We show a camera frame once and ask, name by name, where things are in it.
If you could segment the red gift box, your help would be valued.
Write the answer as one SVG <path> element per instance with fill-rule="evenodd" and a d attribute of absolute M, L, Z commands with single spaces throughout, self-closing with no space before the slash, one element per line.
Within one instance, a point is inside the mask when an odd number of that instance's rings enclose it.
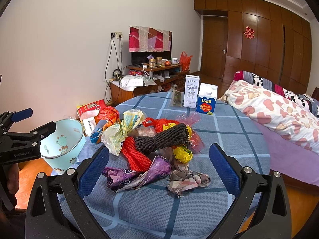
<path fill-rule="evenodd" d="M 104 108 L 106 108 L 106 104 L 103 99 L 86 105 L 77 106 L 76 112 L 84 127 L 86 136 L 91 136 L 91 133 L 97 125 L 97 116 Z"/>

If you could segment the red plastic bag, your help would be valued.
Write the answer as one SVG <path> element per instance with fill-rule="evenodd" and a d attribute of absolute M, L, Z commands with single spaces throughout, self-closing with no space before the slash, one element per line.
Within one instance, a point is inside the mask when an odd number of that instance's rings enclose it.
<path fill-rule="evenodd" d="M 153 118 L 146 118 L 142 122 L 144 127 L 153 127 L 156 133 L 160 133 L 165 131 L 173 126 L 179 124 L 177 120 L 169 120 L 169 119 L 153 119 Z"/>

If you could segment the clear plastic bag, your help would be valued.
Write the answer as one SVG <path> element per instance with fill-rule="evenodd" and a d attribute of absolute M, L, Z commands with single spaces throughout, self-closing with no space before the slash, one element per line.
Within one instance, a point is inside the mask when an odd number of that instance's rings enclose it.
<path fill-rule="evenodd" d="M 137 137 L 137 136 L 149 136 L 154 137 L 156 135 L 156 131 L 154 127 L 148 126 L 145 127 L 143 125 L 138 126 L 137 128 L 133 129 L 128 136 Z"/>

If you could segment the wooden tv cabinet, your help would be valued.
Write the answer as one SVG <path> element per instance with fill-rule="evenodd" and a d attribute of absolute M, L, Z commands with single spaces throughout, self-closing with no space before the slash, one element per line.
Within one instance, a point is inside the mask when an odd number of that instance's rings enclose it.
<path fill-rule="evenodd" d="M 185 87 L 185 76 L 190 73 L 190 70 L 183 72 L 181 64 L 145 69 L 137 66 L 129 66 L 128 70 L 131 71 L 128 75 L 143 76 L 144 86 L 122 87 L 122 78 L 120 80 L 111 81 L 111 102 L 114 105 L 118 105 L 140 95 L 168 91 L 172 88 L 182 92 Z"/>

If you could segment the wall power outlet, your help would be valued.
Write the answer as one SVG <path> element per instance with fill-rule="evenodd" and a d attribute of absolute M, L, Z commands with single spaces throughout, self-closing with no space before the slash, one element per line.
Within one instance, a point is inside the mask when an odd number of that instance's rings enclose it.
<path fill-rule="evenodd" d="M 111 33 L 111 38 L 121 39 L 121 38 L 123 38 L 123 33 L 122 32 L 112 32 Z"/>

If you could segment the pink transparent plastic bag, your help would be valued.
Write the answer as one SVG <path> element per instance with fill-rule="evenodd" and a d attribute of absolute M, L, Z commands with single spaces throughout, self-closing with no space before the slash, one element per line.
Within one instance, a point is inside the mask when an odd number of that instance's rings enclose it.
<path fill-rule="evenodd" d="M 198 112 L 181 113 L 176 117 L 176 120 L 178 122 L 184 123 L 191 131 L 189 138 L 189 148 L 195 153 L 200 153 L 202 149 L 204 149 L 205 147 L 205 144 L 203 143 L 202 139 L 193 129 L 194 124 L 199 122 L 200 119 L 201 118 Z"/>

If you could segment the red orange snack wrapper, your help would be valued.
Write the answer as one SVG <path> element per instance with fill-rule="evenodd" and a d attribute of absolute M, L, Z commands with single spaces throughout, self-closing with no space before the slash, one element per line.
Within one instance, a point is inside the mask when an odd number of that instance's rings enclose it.
<path fill-rule="evenodd" d="M 106 108 L 100 110 L 97 118 L 98 120 L 105 120 L 106 123 L 103 125 L 102 128 L 98 128 L 97 131 L 91 133 L 90 141 L 93 144 L 99 144 L 103 132 L 108 127 L 116 123 L 120 123 L 119 116 L 120 116 L 119 111 L 117 111 L 117 109 L 115 109 L 112 106 L 107 106 Z"/>

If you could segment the red foam net sleeve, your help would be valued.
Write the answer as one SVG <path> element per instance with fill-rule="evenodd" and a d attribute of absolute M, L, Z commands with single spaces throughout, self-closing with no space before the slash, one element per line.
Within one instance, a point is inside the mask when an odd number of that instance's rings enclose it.
<path fill-rule="evenodd" d="M 122 150 L 127 159 L 129 168 L 133 171 L 148 171 L 151 166 L 151 160 L 136 149 L 135 140 L 132 136 L 127 136 L 124 140 Z"/>

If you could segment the yellow plastic bag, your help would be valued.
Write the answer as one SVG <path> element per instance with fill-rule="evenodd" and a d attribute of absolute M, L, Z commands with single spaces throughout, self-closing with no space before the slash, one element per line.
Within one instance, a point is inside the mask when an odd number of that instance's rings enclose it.
<path fill-rule="evenodd" d="M 177 125 L 176 123 L 170 122 L 170 123 L 162 126 L 162 131 L 165 131 L 169 128 L 172 128 L 176 125 Z M 186 125 L 186 126 L 187 126 L 187 130 L 189 133 L 189 138 L 191 138 L 192 137 L 192 129 L 190 126 L 188 126 L 188 125 Z M 172 150 L 173 150 L 173 155 L 174 155 L 175 159 L 178 160 L 179 162 L 181 162 L 182 164 L 187 164 L 193 158 L 192 151 L 190 149 L 188 149 L 186 145 L 173 146 Z"/>

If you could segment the orange plastic bag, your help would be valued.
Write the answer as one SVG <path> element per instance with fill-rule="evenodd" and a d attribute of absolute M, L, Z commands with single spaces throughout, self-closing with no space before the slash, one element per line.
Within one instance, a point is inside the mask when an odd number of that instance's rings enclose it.
<path fill-rule="evenodd" d="M 182 64 L 183 72 L 189 70 L 191 59 L 192 59 L 192 56 L 188 56 L 185 51 L 181 53 L 179 61 Z"/>

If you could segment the black foam net sleeve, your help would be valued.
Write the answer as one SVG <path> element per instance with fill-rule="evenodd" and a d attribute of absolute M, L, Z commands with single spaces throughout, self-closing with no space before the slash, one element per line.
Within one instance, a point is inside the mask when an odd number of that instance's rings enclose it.
<path fill-rule="evenodd" d="M 157 133 L 155 136 L 137 136 L 134 138 L 136 150 L 144 155 L 149 155 L 158 149 L 172 146 L 187 145 L 191 134 L 188 127 L 180 123 L 165 131 Z"/>

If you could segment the white tall milk carton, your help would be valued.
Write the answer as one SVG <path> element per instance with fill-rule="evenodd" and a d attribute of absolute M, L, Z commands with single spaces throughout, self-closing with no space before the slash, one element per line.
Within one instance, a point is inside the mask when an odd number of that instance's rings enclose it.
<path fill-rule="evenodd" d="M 196 108 L 198 89 L 200 86 L 200 77 L 196 75 L 185 76 L 185 89 L 184 89 L 184 99 L 183 106 L 187 108 Z"/>

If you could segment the pink patchwork cloth cover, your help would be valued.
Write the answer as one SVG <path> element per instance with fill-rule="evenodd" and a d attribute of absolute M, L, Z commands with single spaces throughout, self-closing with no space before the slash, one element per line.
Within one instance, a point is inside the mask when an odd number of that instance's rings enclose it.
<path fill-rule="evenodd" d="M 129 52 L 170 52 L 171 44 L 171 31 L 130 26 Z"/>

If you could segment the heart pattern quilt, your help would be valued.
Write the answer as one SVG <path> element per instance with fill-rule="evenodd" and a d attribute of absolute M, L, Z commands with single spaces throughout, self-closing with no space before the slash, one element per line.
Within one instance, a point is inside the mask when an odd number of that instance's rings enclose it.
<path fill-rule="evenodd" d="M 221 101 L 283 139 L 318 153 L 318 118 L 293 101 L 244 80 L 233 81 Z"/>

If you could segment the light blue enamel basin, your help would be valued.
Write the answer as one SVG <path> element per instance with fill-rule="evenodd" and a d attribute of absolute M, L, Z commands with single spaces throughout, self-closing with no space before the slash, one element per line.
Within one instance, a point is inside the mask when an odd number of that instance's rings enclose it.
<path fill-rule="evenodd" d="M 40 153 L 57 174 L 63 174 L 76 162 L 86 140 L 78 120 L 63 119 L 55 124 L 55 132 L 40 142 Z"/>

